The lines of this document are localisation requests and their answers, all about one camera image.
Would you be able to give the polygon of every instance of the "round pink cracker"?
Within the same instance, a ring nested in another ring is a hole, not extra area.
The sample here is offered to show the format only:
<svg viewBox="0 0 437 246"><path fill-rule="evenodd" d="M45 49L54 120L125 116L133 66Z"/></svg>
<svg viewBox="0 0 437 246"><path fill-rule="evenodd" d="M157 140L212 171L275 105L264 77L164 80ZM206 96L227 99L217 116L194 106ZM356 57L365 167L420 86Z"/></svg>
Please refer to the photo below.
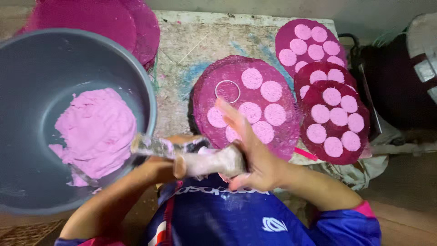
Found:
<svg viewBox="0 0 437 246"><path fill-rule="evenodd" d="M338 53L340 53L340 46L334 41L324 42L323 49L330 56L336 56Z"/></svg>
<svg viewBox="0 0 437 246"><path fill-rule="evenodd" d="M253 102L245 102L238 108L238 111L243 114L250 124L258 122L261 118L261 108Z"/></svg>
<svg viewBox="0 0 437 246"><path fill-rule="evenodd" d="M340 139L336 137L329 137L325 140L325 152L330 157L340 157L343 153L343 145Z"/></svg>
<svg viewBox="0 0 437 246"><path fill-rule="evenodd" d="M299 92L301 95L301 98L303 99L306 95L306 92L309 90L309 85L304 85L300 88Z"/></svg>
<svg viewBox="0 0 437 246"><path fill-rule="evenodd" d="M298 38L307 40L311 38L311 29L307 25L299 24L295 27L295 34Z"/></svg>
<svg viewBox="0 0 437 246"><path fill-rule="evenodd" d="M296 55L303 55L303 54L305 54L306 50L308 49L308 45L302 39L293 39L290 42L290 49Z"/></svg>
<svg viewBox="0 0 437 246"><path fill-rule="evenodd" d="M290 67L296 63L296 54L291 49L283 49L279 52L279 60L284 66Z"/></svg>
<svg viewBox="0 0 437 246"><path fill-rule="evenodd" d="M337 126L347 125L347 112L342 108L333 108L329 113L329 119Z"/></svg>
<svg viewBox="0 0 437 246"><path fill-rule="evenodd" d="M255 135L263 142L263 144L268 144L273 140L274 131L273 127L265 122L258 121L252 125L253 132Z"/></svg>
<svg viewBox="0 0 437 246"><path fill-rule="evenodd" d="M226 127L225 135L229 143L232 143L235 139L241 140L241 136L234 129L232 129L231 126Z"/></svg>
<svg viewBox="0 0 437 246"><path fill-rule="evenodd" d="M353 96L346 95L341 98L341 107L348 113L354 113L358 110L358 104Z"/></svg>
<svg viewBox="0 0 437 246"><path fill-rule="evenodd" d="M344 67L344 61L337 56L330 56L327 61Z"/></svg>
<svg viewBox="0 0 437 246"><path fill-rule="evenodd" d="M317 44L312 44L308 48L308 55L313 60L321 60L325 56L325 52L323 51L323 47Z"/></svg>
<svg viewBox="0 0 437 246"><path fill-rule="evenodd" d="M331 69L328 72L328 80L334 80L344 84L344 74L339 69Z"/></svg>
<svg viewBox="0 0 437 246"><path fill-rule="evenodd" d="M325 105L316 104L311 108L311 116L319 124L326 123L329 120L329 109Z"/></svg>
<svg viewBox="0 0 437 246"><path fill-rule="evenodd" d="M264 109L264 117L270 125L280 126L287 119L287 113L281 105L272 103Z"/></svg>
<svg viewBox="0 0 437 246"><path fill-rule="evenodd" d="M321 144L326 139L326 129L320 124L312 124L306 129L306 136L311 142Z"/></svg>
<svg viewBox="0 0 437 246"><path fill-rule="evenodd" d="M347 118L347 125L351 131L358 133L364 129L364 119L361 115L353 113Z"/></svg>
<svg viewBox="0 0 437 246"><path fill-rule="evenodd" d="M308 63L306 61L300 61L295 66L295 72L298 73L301 68L303 68Z"/></svg>
<svg viewBox="0 0 437 246"><path fill-rule="evenodd" d="M328 33L325 29L316 26L311 30L311 36L312 39L316 40L317 42L325 42L325 40L328 38Z"/></svg>
<svg viewBox="0 0 437 246"><path fill-rule="evenodd" d="M351 131L343 133L341 143L349 151L357 151L361 147L360 137Z"/></svg>
<svg viewBox="0 0 437 246"><path fill-rule="evenodd" d="M207 118L208 122L215 128L223 128L228 125L223 120L222 112L216 107L212 107L208 110Z"/></svg>
<svg viewBox="0 0 437 246"><path fill-rule="evenodd" d="M331 105L337 106L341 101L341 94L335 88L327 88L322 94L323 100Z"/></svg>
<svg viewBox="0 0 437 246"><path fill-rule="evenodd" d="M258 89L263 83L263 76L256 68L248 68L241 74L241 80L246 88Z"/></svg>
<svg viewBox="0 0 437 246"><path fill-rule="evenodd" d="M282 96L282 86L276 81L267 81L261 85L261 95L269 102L276 102Z"/></svg>
<svg viewBox="0 0 437 246"><path fill-rule="evenodd" d="M327 78L328 77L325 72L323 72L322 70L316 70L312 72L309 76L309 83L313 84L314 82L317 82L319 80L327 80Z"/></svg>

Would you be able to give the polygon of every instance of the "pink dough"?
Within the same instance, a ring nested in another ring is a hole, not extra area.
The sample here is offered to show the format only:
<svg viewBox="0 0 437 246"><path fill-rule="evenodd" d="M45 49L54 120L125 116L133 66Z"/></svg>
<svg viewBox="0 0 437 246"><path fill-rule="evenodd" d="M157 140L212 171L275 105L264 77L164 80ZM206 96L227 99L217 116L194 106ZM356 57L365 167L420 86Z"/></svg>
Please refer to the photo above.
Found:
<svg viewBox="0 0 437 246"><path fill-rule="evenodd" d="M361 115L353 113L347 118L347 125L351 131L358 133L364 128L364 119Z"/></svg>
<svg viewBox="0 0 437 246"><path fill-rule="evenodd" d="M323 100L331 106L337 106L341 101L341 94L335 88L327 88L322 94Z"/></svg>
<svg viewBox="0 0 437 246"><path fill-rule="evenodd" d="M326 123L329 120L329 109L325 105L314 105L311 108L311 116L319 124Z"/></svg>
<svg viewBox="0 0 437 246"><path fill-rule="evenodd" d="M281 105L272 103L264 109L264 117L270 125L280 126L287 119L287 113Z"/></svg>
<svg viewBox="0 0 437 246"><path fill-rule="evenodd" d="M336 137L329 137L325 140L324 144L325 152L330 157L340 157L343 153L343 145L340 139Z"/></svg>
<svg viewBox="0 0 437 246"><path fill-rule="evenodd" d="M326 73L321 70L316 70L311 73L309 76L309 82L310 84L314 84L314 82L317 82L319 80L327 80Z"/></svg>
<svg viewBox="0 0 437 246"><path fill-rule="evenodd" d="M238 108L238 111L242 113L250 124L258 122L261 118L261 108L253 102L245 102Z"/></svg>
<svg viewBox="0 0 437 246"><path fill-rule="evenodd" d="M222 112L220 112L220 110L218 110L216 107L212 107L208 110L207 118L208 118L208 122L213 127L222 128L228 125L223 120Z"/></svg>
<svg viewBox="0 0 437 246"><path fill-rule="evenodd" d="M275 81L267 81L261 85L261 95L269 102L276 102L282 96L282 86Z"/></svg>
<svg viewBox="0 0 437 246"><path fill-rule="evenodd" d="M308 48L308 45L302 39L293 39L290 42L290 49L294 53L296 53L296 55L303 55L303 54L305 54L307 48Z"/></svg>
<svg viewBox="0 0 437 246"><path fill-rule="evenodd" d="M344 148L349 151L357 151L361 147L360 137L351 131L343 133L341 142Z"/></svg>
<svg viewBox="0 0 437 246"><path fill-rule="evenodd" d="M334 80L344 84L344 74L338 69L331 69L328 72L328 80Z"/></svg>
<svg viewBox="0 0 437 246"><path fill-rule="evenodd" d="M333 108L329 113L329 119L337 126L347 125L347 112L342 108Z"/></svg>
<svg viewBox="0 0 437 246"><path fill-rule="evenodd" d="M265 121L258 121L252 125L253 132L263 142L268 144L273 140L274 131L272 126Z"/></svg>
<svg viewBox="0 0 437 246"><path fill-rule="evenodd" d="M323 47L317 44L312 44L308 48L308 55L311 59L317 61L323 59L325 56L325 52L323 51Z"/></svg>
<svg viewBox="0 0 437 246"><path fill-rule="evenodd" d="M326 41L323 43L323 49L330 56L336 56L340 53L340 46L334 41Z"/></svg>
<svg viewBox="0 0 437 246"><path fill-rule="evenodd" d="M306 129L308 139L315 143L321 144L326 139L326 129L319 124L312 124Z"/></svg>
<svg viewBox="0 0 437 246"><path fill-rule="evenodd" d="M305 65L307 65L308 63L307 62L305 62L305 61L300 61L300 62L298 62L297 64L296 64L296 66L295 66L295 71L296 71L296 73L298 73L299 72L299 70L301 69L301 68L303 68Z"/></svg>
<svg viewBox="0 0 437 246"><path fill-rule="evenodd" d="M295 34L298 38L307 40L311 38L311 29L307 25L298 24L295 27Z"/></svg>
<svg viewBox="0 0 437 246"><path fill-rule="evenodd" d="M283 49L279 52L279 60L284 66L293 66L296 63L296 54L291 49Z"/></svg>
<svg viewBox="0 0 437 246"><path fill-rule="evenodd" d="M241 80L246 88L258 89L263 83L263 76L256 68L248 68L241 74Z"/></svg>
<svg viewBox="0 0 437 246"><path fill-rule="evenodd" d="M58 118L55 128L67 147L49 147L63 163L76 165L92 179L119 169L130 157L137 131L136 118L126 102L111 88L86 91L74 98ZM87 186L72 174L73 186Z"/></svg>
<svg viewBox="0 0 437 246"><path fill-rule="evenodd" d="M353 96L346 95L342 97L340 105L348 113L354 113L358 110L357 101Z"/></svg>

